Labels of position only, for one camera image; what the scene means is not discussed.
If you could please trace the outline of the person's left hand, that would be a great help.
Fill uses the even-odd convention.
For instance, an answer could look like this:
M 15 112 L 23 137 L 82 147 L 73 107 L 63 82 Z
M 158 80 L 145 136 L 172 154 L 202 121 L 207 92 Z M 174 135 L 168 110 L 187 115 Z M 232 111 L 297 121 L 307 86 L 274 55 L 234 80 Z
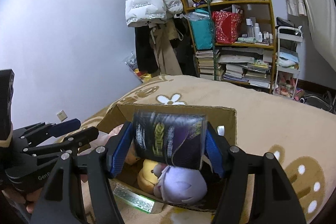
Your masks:
M 26 205 L 27 212 L 32 213 L 35 206 L 35 201 L 38 200 L 38 197 L 42 190 L 38 189 L 33 193 L 23 194 L 14 189 L 9 182 L 5 182 L 5 179 L 1 177 L 1 191 L 6 198 L 9 198 L 10 200 L 13 200 L 16 203 L 20 204 L 27 203 Z

